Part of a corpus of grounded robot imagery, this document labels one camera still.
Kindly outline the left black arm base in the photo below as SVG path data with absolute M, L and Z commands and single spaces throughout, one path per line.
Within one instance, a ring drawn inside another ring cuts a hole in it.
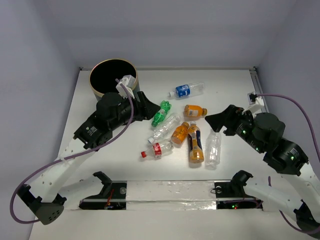
M 82 210 L 125 210 L 127 208 L 127 181 L 112 181 L 102 171 L 93 176 L 99 179 L 102 188 L 98 194 L 87 196 L 79 202 Z

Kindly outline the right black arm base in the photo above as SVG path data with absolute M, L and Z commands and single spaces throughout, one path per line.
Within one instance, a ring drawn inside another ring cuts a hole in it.
M 231 180 L 218 181 L 214 183 L 214 187 L 211 189 L 211 193 L 215 194 L 218 199 L 229 200 L 223 201 L 225 205 L 231 204 L 232 209 L 237 209 L 240 203 L 253 203 L 254 209 L 262 209 L 263 201 L 253 196 L 249 196 L 245 193 L 244 187 L 247 185 L 247 181 L 253 178 L 253 175 L 247 171 L 240 170 L 237 172 Z

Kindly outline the red label cola bottle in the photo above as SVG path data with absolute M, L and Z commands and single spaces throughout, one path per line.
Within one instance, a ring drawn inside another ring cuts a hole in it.
M 140 154 L 142 158 L 158 159 L 171 154 L 173 149 L 172 141 L 170 139 L 164 139 L 152 144 L 147 150 L 142 151 Z

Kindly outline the metal rail at table edge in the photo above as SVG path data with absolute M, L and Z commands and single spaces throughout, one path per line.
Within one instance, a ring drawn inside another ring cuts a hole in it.
M 253 83 L 253 86 L 254 86 L 254 91 L 257 94 L 262 94 L 263 90 L 262 90 L 262 87 L 261 87 L 261 84 L 260 84 L 257 68 L 256 67 L 251 67 L 249 69 L 249 73 L 250 73 L 251 80 L 252 80 L 252 83 Z M 264 102 L 264 107 L 261 109 L 261 111 L 264 112 L 264 113 L 268 113 L 269 109 L 268 109 L 268 106 L 267 106 L 266 99 L 265 99 L 264 96 L 262 97 L 262 99 L 263 99 L 263 102 Z

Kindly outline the silver foil tape strip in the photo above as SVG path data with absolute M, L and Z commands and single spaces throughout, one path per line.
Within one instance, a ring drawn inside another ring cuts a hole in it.
M 129 211 L 216 210 L 213 181 L 129 181 L 126 209 Z

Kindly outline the clear bottle white cap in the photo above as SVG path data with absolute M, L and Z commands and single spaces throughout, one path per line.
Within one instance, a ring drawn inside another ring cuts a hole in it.
M 178 113 L 172 113 L 160 126 L 157 126 L 152 135 L 147 139 L 153 144 L 166 137 L 174 128 L 181 123 L 181 116 Z

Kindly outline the tall orange blue tea bottle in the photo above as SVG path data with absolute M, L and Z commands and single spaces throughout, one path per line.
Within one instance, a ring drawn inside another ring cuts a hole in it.
M 204 161 L 204 153 L 201 143 L 201 131 L 195 121 L 190 122 L 187 133 L 189 162 L 192 164 L 200 164 Z

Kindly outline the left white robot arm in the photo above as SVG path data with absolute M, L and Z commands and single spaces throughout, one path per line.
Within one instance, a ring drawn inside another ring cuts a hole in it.
M 64 210 L 66 197 L 59 191 L 79 166 L 103 148 L 114 142 L 118 135 L 113 131 L 120 126 L 126 129 L 135 121 L 150 120 L 160 110 L 143 91 L 133 97 L 122 97 L 119 93 L 107 92 L 96 103 L 96 110 L 74 132 L 73 138 L 60 157 L 41 167 L 23 180 L 15 189 L 10 206 L 19 197 L 32 211 L 34 223 L 51 224 Z M 30 184 L 27 180 L 38 176 Z

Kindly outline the dark bin with gold rim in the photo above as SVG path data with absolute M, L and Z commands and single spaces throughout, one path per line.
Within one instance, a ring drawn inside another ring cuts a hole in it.
M 105 93 L 118 93 L 115 79 L 122 79 L 124 76 L 131 75 L 135 78 L 132 86 L 134 95 L 140 91 L 138 73 L 133 64 L 125 59 L 107 59 L 98 63 L 90 72 L 89 84 L 99 101 Z

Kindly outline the small orange bottle barcode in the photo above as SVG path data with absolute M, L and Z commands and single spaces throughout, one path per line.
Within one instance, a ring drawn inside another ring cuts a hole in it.
M 198 118 L 198 117 L 206 116 L 208 114 L 208 110 L 198 105 L 187 104 L 184 107 L 183 114 L 185 117 L 188 117 L 188 118 Z

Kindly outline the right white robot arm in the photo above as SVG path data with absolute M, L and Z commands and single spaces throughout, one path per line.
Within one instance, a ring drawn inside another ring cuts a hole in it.
M 297 230 L 320 237 L 320 181 L 302 148 L 283 137 L 286 125 L 272 113 L 253 114 L 235 105 L 205 120 L 212 130 L 239 136 L 275 173 L 279 183 L 240 170 L 231 180 L 215 184 L 219 197 L 256 198 L 290 217 Z

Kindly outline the blue label water bottle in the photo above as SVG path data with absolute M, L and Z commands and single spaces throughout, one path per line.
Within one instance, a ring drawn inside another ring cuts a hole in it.
M 203 82 L 194 82 L 175 87 L 168 93 L 169 99 L 185 99 L 202 95 L 205 90 Z

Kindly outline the clear crushed bottle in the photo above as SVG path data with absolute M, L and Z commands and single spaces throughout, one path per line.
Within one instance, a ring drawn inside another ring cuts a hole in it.
M 220 164 L 222 137 L 219 132 L 210 131 L 206 140 L 205 168 L 215 170 Z

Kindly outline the small orange floral bottle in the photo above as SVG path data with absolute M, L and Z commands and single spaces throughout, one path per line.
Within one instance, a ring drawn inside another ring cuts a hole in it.
M 188 122 L 183 122 L 180 126 L 178 126 L 173 134 L 171 135 L 171 141 L 176 144 L 176 145 L 182 145 L 184 140 L 186 139 L 188 135 L 188 130 L 189 130 L 189 123 Z

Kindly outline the green plastic bottle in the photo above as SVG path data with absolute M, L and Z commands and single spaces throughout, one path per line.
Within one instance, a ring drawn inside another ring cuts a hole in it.
M 172 105 L 169 101 L 163 100 L 160 103 L 160 110 L 154 115 L 153 121 L 151 123 L 152 127 L 157 127 L 161 122 L 164 121 L 166 118 L 169 110 L 171 109 Z

